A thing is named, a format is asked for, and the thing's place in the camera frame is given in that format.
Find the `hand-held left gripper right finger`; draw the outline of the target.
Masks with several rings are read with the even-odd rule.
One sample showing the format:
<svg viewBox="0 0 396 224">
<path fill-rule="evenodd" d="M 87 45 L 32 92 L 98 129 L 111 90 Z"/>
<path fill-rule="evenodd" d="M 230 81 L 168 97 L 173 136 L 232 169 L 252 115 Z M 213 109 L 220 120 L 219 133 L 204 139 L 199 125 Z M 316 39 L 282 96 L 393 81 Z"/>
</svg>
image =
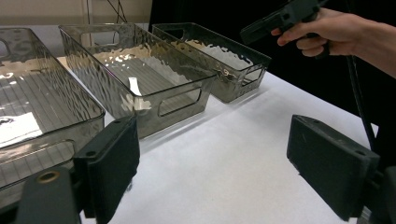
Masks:
<svg viewBox="0 0 396 224">
<path fill-rule="evenodd" d="M 287 158 L 343 220 L 359 217 L 379 156 L 320 120 L 291 118 Z"/>
</svg>

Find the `white board table cover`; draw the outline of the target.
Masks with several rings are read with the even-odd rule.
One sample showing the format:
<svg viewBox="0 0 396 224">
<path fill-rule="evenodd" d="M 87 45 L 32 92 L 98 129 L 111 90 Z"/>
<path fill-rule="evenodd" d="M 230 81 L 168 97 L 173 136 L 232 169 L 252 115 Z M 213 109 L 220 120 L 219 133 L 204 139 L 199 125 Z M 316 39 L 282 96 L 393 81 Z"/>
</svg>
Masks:
<svg viewBox="0 0 396 224">
<path fill-rule="evenodd" d="M 140 164 L 109 224 L 356 224 L 343 221 L 286 157 L 292 115 L 365 145 L 361 119 L 267 73 L 231 104 L 140 142 Z"/>
</svg>

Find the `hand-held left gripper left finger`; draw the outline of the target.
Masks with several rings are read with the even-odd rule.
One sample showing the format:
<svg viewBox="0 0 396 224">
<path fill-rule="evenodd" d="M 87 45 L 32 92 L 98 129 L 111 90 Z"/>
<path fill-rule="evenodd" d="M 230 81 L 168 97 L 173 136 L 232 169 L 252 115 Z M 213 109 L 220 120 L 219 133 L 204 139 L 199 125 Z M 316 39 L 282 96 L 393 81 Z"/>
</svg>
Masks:
<svg viewBox="0 0 396 224">
<path fill-rule="evenodd" d="M 136 118 L 113 120 L 73 158 L 85 216 L 107 224 L 137 173 L 140 149 Z"/>
</svg>

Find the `white ceramic spoon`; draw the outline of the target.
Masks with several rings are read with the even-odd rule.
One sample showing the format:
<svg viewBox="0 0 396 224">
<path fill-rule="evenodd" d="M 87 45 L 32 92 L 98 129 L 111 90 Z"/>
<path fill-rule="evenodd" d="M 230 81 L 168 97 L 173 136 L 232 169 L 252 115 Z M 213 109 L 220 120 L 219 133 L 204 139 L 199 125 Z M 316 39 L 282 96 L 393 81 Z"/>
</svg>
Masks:
<svg viewBox="0 0 396 224">
<path fill-rule="evenodd" d="M 129 111 L 143 111 L 151 109 L 151 102 L 142 98 L 142 93 L 139 89 L 138 79 L 136 77 L 129 77 L 129 90 L 131 94 L 127 94 L 122 98 L 122 108 Z"/>
</svg>

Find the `smoky clear plastic bin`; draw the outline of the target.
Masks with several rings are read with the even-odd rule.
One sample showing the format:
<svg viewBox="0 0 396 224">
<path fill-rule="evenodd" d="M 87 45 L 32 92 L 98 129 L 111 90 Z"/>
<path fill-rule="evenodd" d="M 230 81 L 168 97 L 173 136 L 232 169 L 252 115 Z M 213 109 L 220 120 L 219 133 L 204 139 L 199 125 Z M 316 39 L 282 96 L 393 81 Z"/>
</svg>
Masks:
<svg viewBox="0 0 396 224">
<path fill-rule="evenodd" d="M 258 89 L 271 58 L 193 22 L 157 23 L 152 33 L 214 70 L 211 93 L 223 103 Z"/>
<path fill-rule="evenodd" d="M 104 128 L 105 110 L 28 28 L 0 28 L 0 210 L 25 179 L 73 156 Z"/>
<path fill-rule="evenodd" d="M 205 110 L 215 73 L 133 23 L 59 27 L 68 67 L 109 114 L 134 116 L 145 138 Z M 150 110 L 122 108 L 138 79 Z"/>
</svg>

